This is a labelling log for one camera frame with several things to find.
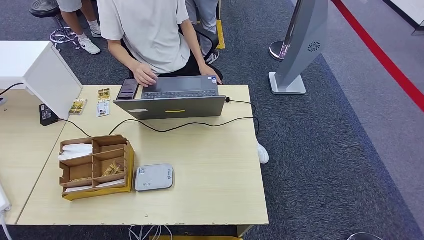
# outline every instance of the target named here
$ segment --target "hand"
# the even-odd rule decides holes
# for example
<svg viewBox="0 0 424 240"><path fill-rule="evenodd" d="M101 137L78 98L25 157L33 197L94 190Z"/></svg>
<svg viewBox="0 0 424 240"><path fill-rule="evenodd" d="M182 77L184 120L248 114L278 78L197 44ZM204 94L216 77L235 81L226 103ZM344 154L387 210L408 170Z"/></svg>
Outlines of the hand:
<svg viewBox="0 0 424 240"><path fill-rule="evenodd" d="M219 84L223 84L223 82L220 79L220 76L218 76L218 74L215 72L215 70L212 69L212 67L208 66L207 64L204 64L202 66L199 66L200 69L200 74L202 76L206 76L206 75L215 75L216 76L216 80L218 81Z"/></svg>
<svg viewBox="0 0 424 240"><path fill-rule="evenodd" d="M158 76L152 72L149 65L137 62L131 71L134 73L135 80L137 80L141 86L148 88L149 85L156 84L155 79Z"/></svg>

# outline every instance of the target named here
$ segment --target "stool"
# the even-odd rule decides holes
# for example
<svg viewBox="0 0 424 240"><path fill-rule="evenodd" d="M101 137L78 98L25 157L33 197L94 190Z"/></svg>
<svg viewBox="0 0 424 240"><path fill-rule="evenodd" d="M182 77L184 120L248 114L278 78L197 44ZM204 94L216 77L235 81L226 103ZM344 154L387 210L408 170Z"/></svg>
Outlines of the stool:
<svg viewBox="0 0 424 240"><path fill-rule="evenodd" d="M36 0L32 3L29 12L37 18L54 18L59 29L50 34L50 41L54 43L57 51L61 51L58 44L73 43L75 49L79 50L80 47L75 42L77 34L72 32L70 27L64 26L59 18L61 10L56 0Z"/></svg>

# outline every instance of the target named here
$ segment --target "light wood tabletop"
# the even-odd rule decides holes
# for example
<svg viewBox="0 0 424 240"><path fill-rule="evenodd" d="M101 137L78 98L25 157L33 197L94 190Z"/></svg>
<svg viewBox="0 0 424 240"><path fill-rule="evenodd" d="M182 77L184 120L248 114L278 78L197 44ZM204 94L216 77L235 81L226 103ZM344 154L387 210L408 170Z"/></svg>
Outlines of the light wood tabletop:
<svg viewBox="0 0 424 240"><path fill-rule="evenodd" d="M12 208L6 223L16 224L56 141L63 122L40 124L42 102L25 90L10 90L0 106L0 183Z"/></svg>
<svg viewBox="0 0 424 240"><path fill-rule="evenodd" d="M84 86L88 99L73 121L91 136L104 136L131 115L110 103L110 115L96 117L97 91L110 88L112 100L121 86ZM250 102L246 85L220 86L232 100ZM222 116L144 121L166 130L190 122L222 124L251 117L249 104L225 103ZM137 122L122 124L113 134L127 138L135 150L135 167L171 164L174 186L147 192L119 193L68 201L58 179L60 142L84 138L67 123L20 217L19 225L265 225L269 223L253 119L221 127L190 125L167 133Z"/></svg>

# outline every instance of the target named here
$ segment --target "white shoe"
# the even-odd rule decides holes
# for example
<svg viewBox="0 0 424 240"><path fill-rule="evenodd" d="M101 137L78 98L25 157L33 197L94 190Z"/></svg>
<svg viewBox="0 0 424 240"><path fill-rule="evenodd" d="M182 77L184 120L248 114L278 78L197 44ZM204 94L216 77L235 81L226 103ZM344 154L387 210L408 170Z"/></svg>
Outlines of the white shoe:
<svg viewBox="0 0 424 240"><path fill-rule="evenodd" d="M87 38L83 38L82 40L79 39L78 42L81 48L87 51L89 54L95 55L100 53L100 48L94 45L94 43L90 40L90 38L87 37Z"/></svg>
<svg viewBox="0 0 424 240"><path fill-rule="evenodd" d="M261 164L266 164L270 160L267 150L259 142L257 142L257 154L259 154L259 162Z"/></svg>
<svg viewBox="0 0 424 240"><path fill-rule="evenodd" d="M213 64L220 57L220 52L218 50L214 50L209 58L206 60L207 64Z"/></svg>
<svg viewBox="0 0 424 240"><path fill-rule="evenodd" d="M100 29L100 26L96 26L91 28L91 35L93 36L93 38L101 38L102 37L102 31Z"/></svg>

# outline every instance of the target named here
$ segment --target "cardboard organizer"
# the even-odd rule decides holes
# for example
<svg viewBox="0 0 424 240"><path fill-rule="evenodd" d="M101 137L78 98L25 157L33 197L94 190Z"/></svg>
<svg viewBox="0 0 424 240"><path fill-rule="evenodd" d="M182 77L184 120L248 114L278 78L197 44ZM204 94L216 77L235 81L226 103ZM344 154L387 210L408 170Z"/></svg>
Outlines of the cardboard organizer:
<svg viewBox="0 0 424 240"><path fill-rule="evenodd" d="M59 167L63 170L62 177L59 178L59 185L63 187L62 198L72 201L132 191L135 153L126 138L121 135L113 135L66 140L60 143L60 152L63 153L65 145L71 144L91 144L93 153L59 162ZM113 162L123 167L123 173L103 176ZM89 179L72 182L72 180L83 178ZM124 183L97 187L100 184L121 179L124 179ZM86 186L90 186L90 188L65 192L68 188Z"/></svg>

